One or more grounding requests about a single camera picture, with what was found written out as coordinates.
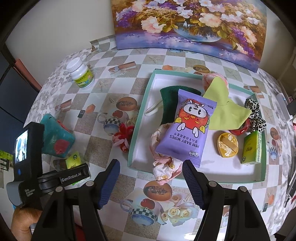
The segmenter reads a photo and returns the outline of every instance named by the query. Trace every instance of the painting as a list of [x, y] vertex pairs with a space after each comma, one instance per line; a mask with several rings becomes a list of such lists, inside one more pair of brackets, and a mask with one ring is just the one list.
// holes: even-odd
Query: painting
[[111, 1], [118, 49], [180, 49], [258, 69], [267, 21], [260, 0]]

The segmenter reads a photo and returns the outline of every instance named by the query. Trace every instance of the white wall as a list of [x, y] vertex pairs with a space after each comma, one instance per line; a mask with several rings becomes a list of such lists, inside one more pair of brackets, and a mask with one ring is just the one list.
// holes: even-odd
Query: white wall
[[[66, 55], [90, 47], [91, 40], [112, 34], [110, 0], [41, 0], [20, 20], [6, 44], [43, 85]], [[294, 46], [288, 30], [268, 9], [260, 68], [278, 78]], [[283, 79], [289, 88], [294, 84], [293, 75], [296, 71], [289, 70]]]
[[3, 179], [4, 188], [0, 188], [0, 213], [7, 226], [10, 228], [14, 209], [7, 196], [6, 184], [12, 182], [14, 179], [13, 168], [9, 168], [9, 171], [3, 171]]
[[[267, 9], [267, 30], [263, 55], [259, 67], [276, 79], [283, 72], [292, 56], [295, 41], [285, 25], [270, 10]], [[296, 70], [291, 67], [282, 79], [288, 94], [296, 88]]]
[[110, 0], [41, 0], [6, 44], [42, 86], [67, 55], [114, 34]]

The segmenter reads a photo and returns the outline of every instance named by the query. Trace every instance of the table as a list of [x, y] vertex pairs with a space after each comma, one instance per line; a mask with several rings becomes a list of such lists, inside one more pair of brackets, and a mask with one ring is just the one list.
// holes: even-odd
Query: table
[[[275, 98], [281, 92], [276, 80], [261, 69], [254, 73], [233, 63], [200, 53], [152, 48], [117, 50], [114, 36], [92, 41], [91, 44], [91, 49], [81, 50], [67, 56], [50, 75], [37, 96], [25, 124], [30, 121], [40, 122], [46, 113], [51, 113], [59, 119], [75, 134], [76, 141], [72, 150], [79, 151], [84, 157], [89, 164], [92, 178], [98, 172], [104, 171], [113, 158], [120, 161], [121, 171], [118, 181], [108, 204], [99, 211], [109, 239], [188, 240], [188, 234], [197, 232], [202, 220], [204, 212], [198, 206], [192, 207], [192, 197], [185, 181], [174, 179], [169, 182], [173, 191], [173, 199], [161, 202], [164, 211], [170, 208], [168, 212], [172, 217], [166, 214], [162, 215], [167, 224], [161, 225], [159, 222], [155, 222], [149, 226], [137, 225], [130, 214], [121, 208], [120, 202], [131, 192], [143, 189], [147, 182], [154, 180], [154, 176], [128, 168], [127, 155], [118, 147], [112, 147], [111, 136], [104, 132], [103, 124], [97, 121], [100, 113], [107, 112], [110, 106], [113, 108], [114, 104], [122, 97], [133, 97], [139, 105], [151, 73], [154, 69], [162, 69], [165, 65], [170, 65], [175, 71], [185, 71], [187, 67], [200, 64], [227, 77], [229, 83], [240, 87], [245, 85], [259, 86], [264, 97], [258, 98], [258, 102], [262, 117], [267, 122], [265, 130], [267, 145], [275, 144], [278, 156], [275, 158], [270, 153], [267, 154], [264, 182], [246, 184], [245, 186], [260, 210], [269, 234], [276, 233], [296, 203], [290, 201], [284, 208], [292, 157], [295, 156], [295, 132], [292, 122], [285, 121]], [[70, 75], [66, 71], [67, 63], [77, 56], [81, 57], [95, 74], [95, 84], [88, 90], [79, 89], [71, 81]], [[135, 61], [136, 66], [130, 70], [116, 68], [116, 71], [109, 71], [113, 67], [132, 61]], [[55, 111], [56, 106], [70, 99], [72, 100], [70, 110]], [[78, 118], [80, 110], [86, 110], [91, 104], [95, 105], [94, 110], [88, 114], [85, 113], [82, 118]], [[135, 119], [136, 114], [132, 114], [129, 118]], [[270, 131], [271, 128], [275, 128], [277, 132]], [[44, 169], [57, 168], [55, 159], [57, 158], [43, 155]], [[222, 186], [237, 189], [240, 185], [222, 184]], [[180, 203], [189, 207], [189, 213], [186, 213], [188, 218], [185, 221], [173, 214], [173, 211], [176, 211], [175, 207], [180, 209], [178, 208]], [[223, 233], [226, 231], [227, 207], [224, 208], [223, 213], [220, 229], [221, 239], [224, 239]], [[79, 224], [79, 212], [76, 210], [74, 215]]]

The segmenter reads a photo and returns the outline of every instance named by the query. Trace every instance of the purple package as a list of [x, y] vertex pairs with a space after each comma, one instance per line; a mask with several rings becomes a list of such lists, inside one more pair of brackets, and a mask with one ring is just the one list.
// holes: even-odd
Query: purple package
[[217, 102], [179, 89], [175, 122], [155, 149], [155, 152], [200, 167], [210, 117]]

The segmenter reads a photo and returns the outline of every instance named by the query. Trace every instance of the screw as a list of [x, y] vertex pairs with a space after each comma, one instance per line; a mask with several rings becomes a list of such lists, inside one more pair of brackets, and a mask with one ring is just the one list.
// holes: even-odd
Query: screw
[[241, 186], [241, 187], [239, 187], [239, 189], [240, 189], [242, 192], [246, 192], [246, 191], [248, 191], [248, 189], [247, 189], [245, 186]]
[[93, 181], [88, 181], [85, 185], [87, 185], [88, 187], [91, 187], [94, 184]]
[[61, 191], [63, 191], [63, 187], [59, 186], [56, 188], [56, 192], [61, 192]]
[[210, 185], [211, 187], [215, 187], [215, 186], [217, 186], [217, 183], [214, 182], [214, 181], [210, 181], [210, 182], [209, 182], [209, 185]]

